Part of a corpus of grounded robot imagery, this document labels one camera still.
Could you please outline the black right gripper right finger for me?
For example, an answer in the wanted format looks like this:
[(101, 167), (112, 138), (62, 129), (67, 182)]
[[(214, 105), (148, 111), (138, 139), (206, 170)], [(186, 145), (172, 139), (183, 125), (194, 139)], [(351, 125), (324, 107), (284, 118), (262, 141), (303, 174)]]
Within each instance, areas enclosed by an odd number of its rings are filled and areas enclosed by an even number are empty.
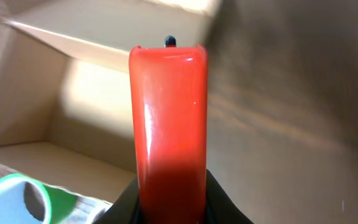
[(205, 224), (253, 224), (234, 205), (209, 170), (206, 170)]

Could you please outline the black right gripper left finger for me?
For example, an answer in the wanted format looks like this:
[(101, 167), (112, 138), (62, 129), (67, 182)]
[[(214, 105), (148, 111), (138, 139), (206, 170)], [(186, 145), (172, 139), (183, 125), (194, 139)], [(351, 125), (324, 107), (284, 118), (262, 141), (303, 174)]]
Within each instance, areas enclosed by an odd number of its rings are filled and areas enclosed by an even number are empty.
[(93, 222), (93, 224), (139, 223), (140, 205), (137, 179), (132, 180), (114, 204)]

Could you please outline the red stapler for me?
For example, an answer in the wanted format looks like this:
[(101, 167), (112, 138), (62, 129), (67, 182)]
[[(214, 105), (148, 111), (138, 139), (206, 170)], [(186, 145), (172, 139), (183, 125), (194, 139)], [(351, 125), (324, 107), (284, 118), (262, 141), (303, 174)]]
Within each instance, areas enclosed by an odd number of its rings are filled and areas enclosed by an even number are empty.
[(133, 48), (129, 75), (142, 213), (149, 223), (202, 223), (207, 51), (169, 35), (161, 48)]

